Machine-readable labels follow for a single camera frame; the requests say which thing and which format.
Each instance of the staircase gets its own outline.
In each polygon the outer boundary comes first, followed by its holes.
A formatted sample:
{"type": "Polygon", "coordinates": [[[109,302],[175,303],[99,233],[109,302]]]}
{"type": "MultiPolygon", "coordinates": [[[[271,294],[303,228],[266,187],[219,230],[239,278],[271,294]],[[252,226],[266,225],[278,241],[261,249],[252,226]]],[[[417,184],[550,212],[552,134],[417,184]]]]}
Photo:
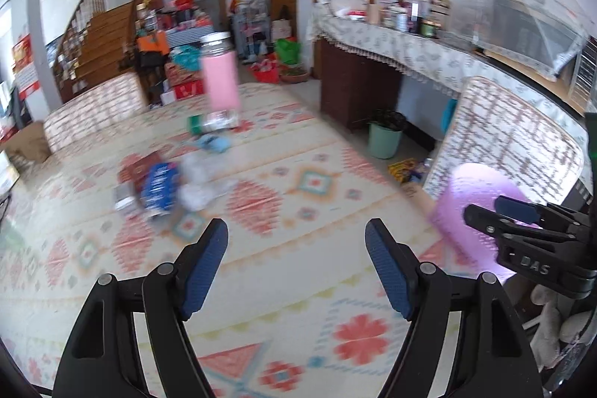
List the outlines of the staircase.
{"type": "Polygon", "coordinates": [[[80,0],[56,53],[53,70],[62,101],[118,76],[124,47],[135,40],[136,6],[105,11],[104,0],[80,0]]]}

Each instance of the pink thermos bottle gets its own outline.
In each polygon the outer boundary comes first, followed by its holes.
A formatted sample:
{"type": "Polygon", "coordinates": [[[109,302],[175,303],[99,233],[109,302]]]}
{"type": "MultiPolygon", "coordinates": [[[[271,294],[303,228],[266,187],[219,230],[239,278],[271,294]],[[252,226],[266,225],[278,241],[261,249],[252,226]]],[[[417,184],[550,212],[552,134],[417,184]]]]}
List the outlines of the pink thermos bottle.
{"type": "Polygon", "coordinates": [[[229,32],[213,32],[201,38],[203,82],[212,112],[241,110],[238,94],[237,57],[229,32]]]}

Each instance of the green plastic bag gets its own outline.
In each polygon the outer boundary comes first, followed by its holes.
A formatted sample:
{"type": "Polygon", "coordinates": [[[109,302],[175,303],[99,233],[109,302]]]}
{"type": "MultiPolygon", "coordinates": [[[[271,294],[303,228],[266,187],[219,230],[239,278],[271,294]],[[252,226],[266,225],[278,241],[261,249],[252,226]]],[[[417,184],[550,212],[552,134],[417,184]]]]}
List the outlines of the green plastic bag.
{"type": "Polygon", "coordinates": [[[288,39],[276,41],[276,54],[280,63],[297,65],[300,62],[300,44],[288,39]]]}

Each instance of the dark brown cabinet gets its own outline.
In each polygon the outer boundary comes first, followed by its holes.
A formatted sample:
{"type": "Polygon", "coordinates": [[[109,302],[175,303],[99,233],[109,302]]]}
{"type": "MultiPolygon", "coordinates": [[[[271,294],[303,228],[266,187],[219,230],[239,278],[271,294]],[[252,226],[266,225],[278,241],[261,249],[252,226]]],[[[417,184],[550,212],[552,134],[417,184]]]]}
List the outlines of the dark brown cabinet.
{"type": "Polygon", "coordinates": [[[395,110],[402,73],[385,63],[341,50],[325,39],[317,43],[321,112],[354,130],[364,127],[375,109],[395,110]]]}

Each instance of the blue gripper pad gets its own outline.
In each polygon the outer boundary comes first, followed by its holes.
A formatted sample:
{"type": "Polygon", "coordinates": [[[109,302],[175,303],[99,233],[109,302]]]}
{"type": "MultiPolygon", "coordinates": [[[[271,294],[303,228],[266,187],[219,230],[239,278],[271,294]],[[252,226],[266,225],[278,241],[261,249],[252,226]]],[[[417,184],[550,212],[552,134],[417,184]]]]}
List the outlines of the blue gripper pad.
{"type": "MultiPolygon", "coordinates": [[[[390,253],[388,245],[395,246],[394,249],[399,251],[398,243],[394,241],[383,222],[380,219],[369,221],[365,227],[365,246],[375,271],[381,280],[392,308],[400,312],[403,318],[410,320],[414,313],[414,303],[411,301],[413,294],[412,277],[409,279],[400,269],[396,259],[390,253]]],[[[413,275],[414,269],[409,270],[412,272],[408,273],[413,275]]]]}
{"type": "Polygon", "coordinates": [[[197,312],[205,301],[207,292],[216,276],[216,271],[228,247],[228,227],[222,220],[213,220],[206,228],[201,238],[208,237],[208,231],[213,229],[211,239],[189,273],[184,288],[184,302],[180,308],[183,320],[187,320],[197,312]]]}
{"type": "Polygon", "coordinates": [[[499,196],[493,203],[496,213],[511,217],[516,221],[522,221],[528,225],[538,223],[541,220],[539,213],[532,204],[512,199],[506,196],[499,196]]]}

